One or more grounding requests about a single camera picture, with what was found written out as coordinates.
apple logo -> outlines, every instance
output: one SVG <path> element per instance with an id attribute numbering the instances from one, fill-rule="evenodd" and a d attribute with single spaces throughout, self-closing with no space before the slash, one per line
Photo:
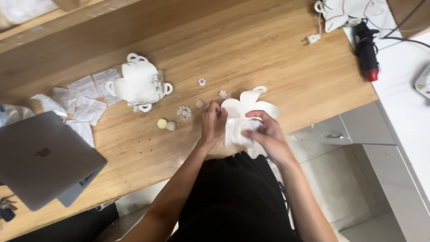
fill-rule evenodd
<path id="1" fill-rule="evenodd" d="M 36 152 L 36 154 L 34 156 L 45 157 L 49 154 L 51 154 L 51 150 L 49 148 L 43 148 L 43 149 L 39 150 L 38 152 Z"/>

hand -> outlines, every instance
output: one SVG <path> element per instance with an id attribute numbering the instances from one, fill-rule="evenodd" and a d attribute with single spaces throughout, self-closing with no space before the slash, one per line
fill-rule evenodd
<path id="1" fill-rule="evenodd" d="M 260 143 L 277 167 L 281 168 L 291 161 L 295 161 L 276 120 L 262 110 L 251 111 L 245 116 L 247 118 L 259 117 L 263 120 L 257 131 L 245 130 L 242 135 Z"/>
<path id="2" fill-rule="evenodd" d="M 224 133 L 225 122 L 228 113 L 224 108 L 221 108 L 215 101 L 211 101 L 209 107 L 202 114 L 202 137 L 201 141 L 212 148 L 219 137 Z"/>

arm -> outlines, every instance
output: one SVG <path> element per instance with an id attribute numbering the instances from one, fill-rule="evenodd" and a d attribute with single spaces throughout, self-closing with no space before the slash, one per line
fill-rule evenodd
<path id="1" fill-rule="evenodd" d="M 337 241 L 309 187 L 307 179 L 290 152 L 278 122 L 264 111 L 251 111 L 247 117 L 260 117 L 263 125 L 258 131 L 244 131 L 243 135 L 259 142 L 276 164 L 284 182 L 294 225 L 304 242 Z"/>
<path id="2" fill-rule="evenodd" d="M 139 224 L 121 241 L 166 241 L 172 234 L 206 155 L 224 131 L 227 112 L 212 101 L 202 118 L 202 137 L 196 147 L 154 199 Z"/>

person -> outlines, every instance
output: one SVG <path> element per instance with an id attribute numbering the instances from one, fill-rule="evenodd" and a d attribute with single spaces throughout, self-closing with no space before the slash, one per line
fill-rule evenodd
<path id="1" fill-rule="evenodd" d="M 202 115 L 202 136 L 194 150 L 122 242 L 337 241 L 278 122 L 264 111 L 246 116 L 262 119 L 257 131 L 242 135 L 260 143 L 279 168 L 295 232 L 264 156 L 251 159 L 241 152 L 204 161 L 223 134 L 227 119 L 227 112 L 212 101 Z M 179 228 L 172 234 L 177 221 Z"/>

laptop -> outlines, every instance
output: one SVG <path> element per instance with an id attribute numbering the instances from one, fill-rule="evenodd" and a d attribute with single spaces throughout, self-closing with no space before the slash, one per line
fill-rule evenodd
<path id="1" fill-rule="evenodd" d="M 0 127 L 0 157 L 0 181 L 32 211 L 57 197 L 70 205 L 106 165 L 52 111 Z"/>

